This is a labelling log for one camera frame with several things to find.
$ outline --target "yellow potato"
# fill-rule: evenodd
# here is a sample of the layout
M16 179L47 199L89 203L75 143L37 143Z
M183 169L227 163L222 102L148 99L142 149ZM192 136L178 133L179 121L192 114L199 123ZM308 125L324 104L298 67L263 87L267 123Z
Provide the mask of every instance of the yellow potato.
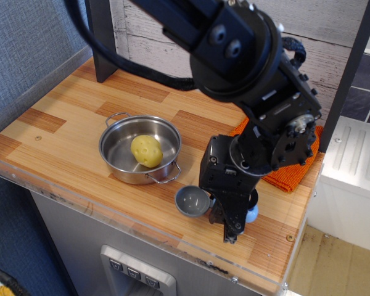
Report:
M148 168L156 167L163 159L160 143L152 136L135 137L131 142L130 150L137 162Z

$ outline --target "stainless steel pot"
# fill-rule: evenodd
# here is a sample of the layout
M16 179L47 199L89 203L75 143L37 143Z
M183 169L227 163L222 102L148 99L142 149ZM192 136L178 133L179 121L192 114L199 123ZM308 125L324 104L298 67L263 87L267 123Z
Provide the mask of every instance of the stainless steel pot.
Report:
M109 125L108 121L117 115L128 117ZM119 180L130 184L153 182L165 184L178 178L181 169L176 159L181 149L181 135L170 122L155 116L131 116L126 112L120 112L109 116L105 124L107 129L100 138L99 150L102 158ZM132 140L142 134L153 136L162 147L163 160L155 168L140 165L130 151ZM163 180L174 167L177 168L178 174Z

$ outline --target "wooden countertop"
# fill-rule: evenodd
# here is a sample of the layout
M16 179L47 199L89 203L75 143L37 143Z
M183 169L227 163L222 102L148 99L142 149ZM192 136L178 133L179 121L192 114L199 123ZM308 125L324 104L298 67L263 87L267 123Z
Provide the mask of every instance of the wooden countertop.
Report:
M113 176L98 143L105 119L116 112L155 115L177 127L183 146L176 181L136 186ZM188 218L174 203L177 190L198 184L210 137L229 134L244 118L235 105L122 71L97 83L89 60L0 134L0 175L103 223L126 225L134 235L201 265L212 261L213 272L275 294L297 244L287 236L299 235L323 155L291 194L264 181L258 184L260 214L234 245L223 243L223 225L211 225L208 214Z

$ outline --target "orange towel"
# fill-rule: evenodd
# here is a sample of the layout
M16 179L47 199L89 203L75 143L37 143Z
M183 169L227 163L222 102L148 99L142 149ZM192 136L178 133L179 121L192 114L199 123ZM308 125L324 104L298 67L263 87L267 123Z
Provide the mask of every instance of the orange towel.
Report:
M237 134L241 134L244 128L247 126L249 119L246 118L237 126L231 133L231 136L235 136ZM311 145L311 149L314 153L314 156L309 157L306 160L306 164L304 166L301 165L291 165L285 166L280 168L278 171L273 171L267 176L263 177L263 180L269 182L270 184L280 188L284 192L292 192L295 190L297 185L301 182L304 175L310 168L311 164L314 162L316 154L318 153L319 149L319 139L322 134L323 127L317 126L315 129L316 140Z

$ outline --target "pot handle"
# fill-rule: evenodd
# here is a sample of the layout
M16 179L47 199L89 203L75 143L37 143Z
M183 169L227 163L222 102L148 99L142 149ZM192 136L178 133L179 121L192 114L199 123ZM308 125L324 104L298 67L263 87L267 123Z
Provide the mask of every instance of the pot handle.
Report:
M107 117L107 119L105 120L105 124L107 125L107 127L109 127L110 125L109 125L109 120L112 118L112 117L114 117L114 116L117 116L117 115L122 115L122 114L126 114L127 116L131 116L128 112L119 112L119 113L115 113L115 114L113 114L113 115L111 115L111 116L108 116Z
M179 174L181 174L181 168L178 166L177 162L174 160L173 163L177 166L177 169L178 169L178 174L169 179L169 180L164 180L164 181L158 181L156 180L154 177L152 177L150 174L146 174L147 177L150 177L152 180L154 180L156 183L158 184L166 184L166 183L169 183L170 181L174 181L176 178L178 178Z

